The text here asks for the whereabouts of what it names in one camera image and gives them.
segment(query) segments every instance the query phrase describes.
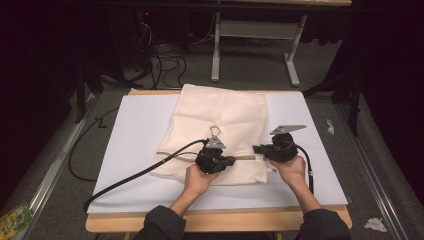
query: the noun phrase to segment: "cloth fold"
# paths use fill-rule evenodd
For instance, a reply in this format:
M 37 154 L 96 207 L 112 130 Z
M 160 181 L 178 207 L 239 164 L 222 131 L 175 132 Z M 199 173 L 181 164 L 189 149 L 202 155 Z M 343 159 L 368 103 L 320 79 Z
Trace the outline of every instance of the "cloth fold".
M 262 158 L 256 159 L 252 146 L 259 144 L 267 116 L 263 94 L 185 84 L 153 164 L 192 141 L 210 138 L 210 127 L 217 126 L 221 131 L 218 138 L 226 146 L 223 155 L 243 160 L 236 160 L 212 184 L 265 183 L 267 163 Z M 195 154 L 180 155 L 152 173 L 183 181 L 186 168 L 194 163 L 202 147 L 196 144 L 187 148 L 184 152 Z

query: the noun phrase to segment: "hand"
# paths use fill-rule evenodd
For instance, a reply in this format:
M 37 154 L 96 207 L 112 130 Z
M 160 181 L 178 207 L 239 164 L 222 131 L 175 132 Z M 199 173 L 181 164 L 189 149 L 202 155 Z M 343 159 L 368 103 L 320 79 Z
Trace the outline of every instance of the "hand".
M 208 190 L 212 181 L 219 176 L 218 173 L 206 174 L 197 164 L 186 169 L 184 190 L 170 208 L 182 217 L 187 209 Z
M 277 168 L 281 179 L 293 189 L 299 185 L 306 185 L 305 182 L 305 160 L 297 155 L 292 160 L 287 162 L 276 162 L 268 159 L 269 163 Z

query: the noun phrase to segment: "towel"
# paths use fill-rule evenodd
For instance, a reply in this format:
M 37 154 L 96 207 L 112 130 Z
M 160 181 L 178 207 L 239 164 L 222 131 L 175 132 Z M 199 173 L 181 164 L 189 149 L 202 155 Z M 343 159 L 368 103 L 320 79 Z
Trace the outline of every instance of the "towel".
M 190 142 L 211 138 L 214 134 L 226 146 L 222 155 L 237 160 L 212 182 L 213 185 L 266 183 L 267 163 L 254 154 L 252 146 L 259 144 L 267 115 L 263 94 L 185 84 L 152 164 Z M 212 133 L 212 126 L 221 132 Z M 180 155 L 152 173 L 184 181 L 186 168 L 194 163 L 202 147 L 203 144 L 196 144 L 187 148 L 183 152 L 195 154 Z

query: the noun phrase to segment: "table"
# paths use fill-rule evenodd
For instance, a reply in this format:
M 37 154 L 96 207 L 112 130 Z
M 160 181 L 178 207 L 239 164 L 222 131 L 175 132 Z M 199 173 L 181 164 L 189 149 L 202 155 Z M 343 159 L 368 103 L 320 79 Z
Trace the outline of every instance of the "table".
M 301 5 L 326 5 L 326 6 L 350 6 L 351 0 L 328 0 L 328 1 L 299 1 L 299 0 L 227 0 L 221 2 L 251 2 L 251 3 L 276 3 L 276 4 L 301 4 Z M 293 58 L 302 36 L 303 28 L 307 15 L 302 15 L 298 22 L 258 22 L 258 21 L 234 21 L 221 20 L 220 12 L 215 14 L 215 48 L 212 58 L 212 82 L 219 81 L 219 40 L 222 36 L 231 37 L 252 37 L 268 39 L 288 39 L 292 41 L 288 53 L 284 53 L 284 62 L 286 63 L 292 86 L 300 85 L 299 78 L 294 67 Z
M 271 125 L 274 125 L 275 121 L 283 121 L 286 124 L 299 124 L 299 121 L 305 123 L 307 125 L 305 131 L 293 132 L 293 137 L 297 144 L 307 149 L 311 159 L 314 159 L 312 161 L 315 161 L 312 162 L 314 175 L 317 179 L 315 195 L 324 208 L 336 211 L 351 227 L 352 221 L 346 209 L 346 198 L 319 139 L 302 94 L 288 91 L 266 92 L 265 95 L 270 108 L 275 109 L 274 105 L 281 102 L 283 104 L 278 108 L 282 112 L 292 114 L 291 116 L 272 114 L 269 117 L 270 120 L 267 120 L 261 142 L 270 141 L 268 130 L 272 128 Z M 139 154 L 147 151 L 150 151 L 149 154 L 151 155 L 155 154 L 156 148 L 153 146 L 160 144 L 167 129 L 166 127 L 160 129 L 158 126 L 163 122 L 169 122 L 174 108 L 172 102 L 175 103 L 177 99 L 178 92 L 175 91 L 132 91 L 129 96 L 124 97 L 105 153 L 95 192 L 125 176 L 132 175 L 130 172 L 138 171 L 134 170 L 136 167 L 144 169 L 150 165 L 150 160 L 140 162 Z M 283 101 L 289 99 L 294 100 L 291 102 Z M 146 110 L 144 109 L 146 106 L 154 108 L 156 112 L 150 111 L 149 113 L 151 113 L 151 116 L 159 117 L 147 117 L 140 110 L 133 115 L 133 118 L 125 118 L 128 117 L 129 112 L 134 110 L 134 106 L 130 106 L 131 102 L 141 110 Z M 162 107 L 156 108 L 155 104 L 158 103 Z M 137 116 L 144 116 L 145 119 L 137 118 Z M 139 132 L 141 130 L 146 131 L 142 135 L 148 136 L 148 142 L 142 140 Z M 140 151 L 128 151 L 128 149 L 134 147 L 137 147 Z M 89 208 L 86 228 L 90 232 L 137 232 L 143 226 L 146 212 L 158 204 L 169 206 L 178 196 L 182 187 L 183 184 L 177 181 L 143 176 L 143 179 L 136 179 L 121 186 L 116 191 L 96 199 Z M 166 191 L 157 191 L 157 189 L 164 188 L 167 188 Z M 154 196 L 143 194 L 146 192 L 153 192 Z M 218 203 L 218 206 L 211 204 L 211 202 Z M 219 206 L 220 202 L 225 202 L 227 205 Z M 297 200 L 287 186 L 282 186 L 279 175 L 269 174 L 268 183 L 263 185 L 225 186 L 225 188 L 223 186 L 211 186 L 209 191 L 190 208 L 185 218 L 188 220 L 186 231 L 190 232 L 286 231 L 299 229 L 303 222 L 302 216 Z

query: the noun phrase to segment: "beige cloth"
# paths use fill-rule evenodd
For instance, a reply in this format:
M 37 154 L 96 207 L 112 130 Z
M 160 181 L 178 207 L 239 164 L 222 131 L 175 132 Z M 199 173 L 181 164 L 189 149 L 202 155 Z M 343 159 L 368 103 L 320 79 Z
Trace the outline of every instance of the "beige cloth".
M 255 159 L 252 146 L 259 144 L 267 118 L 266 98 L 263 94 L 201 87 L 185 84 L 172 116 L 170 127 L 162 141 L 153 164 L 188 143 L 211 137 L 211 126 L 217 126 L 218 138 L 226 146 L 224 156 L 237 159 L 214 180 L 214 185 L 265 183 L 267 163 Z M 183 152 L 198 153 L 203 144 L 193 145 Z M 183 181 L 186 168 L 193 164 L 195 154 L 184 154 L 152 171 L 154 174 L 174 176 Z

